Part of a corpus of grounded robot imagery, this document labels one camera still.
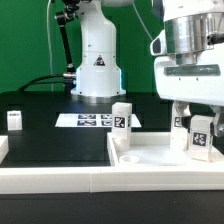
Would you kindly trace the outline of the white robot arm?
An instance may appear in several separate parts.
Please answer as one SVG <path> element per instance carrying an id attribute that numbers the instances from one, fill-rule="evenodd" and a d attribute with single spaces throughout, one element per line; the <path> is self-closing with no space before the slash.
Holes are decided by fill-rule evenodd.
<path id="1" fill-rule="evenodd" d="M 133 0 L 81 0 L 82 63 L 72 93 L 90 101 L 122 94 L 116 28 L 102 9 Z M 224 0 L 151 0 L 163 29 L 150 44 L 159 96 L 209 105 L 209 127 L 224 135 Z"/>

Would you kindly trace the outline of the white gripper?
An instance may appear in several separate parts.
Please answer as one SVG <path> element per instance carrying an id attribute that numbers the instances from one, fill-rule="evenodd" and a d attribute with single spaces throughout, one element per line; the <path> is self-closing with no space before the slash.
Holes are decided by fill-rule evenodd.
<path id="1" fill-rule="evenodd" d="M 154 72 L 159 96 L 178 101 L 176 110 L 182 127 L 190 127 L 191 112 L 186 102 L 213 105 L 213 135 L 224 137 L 224 63 L 205 57 L 197 65 L 177 66 L 164 56 L 155 60 Z"/>

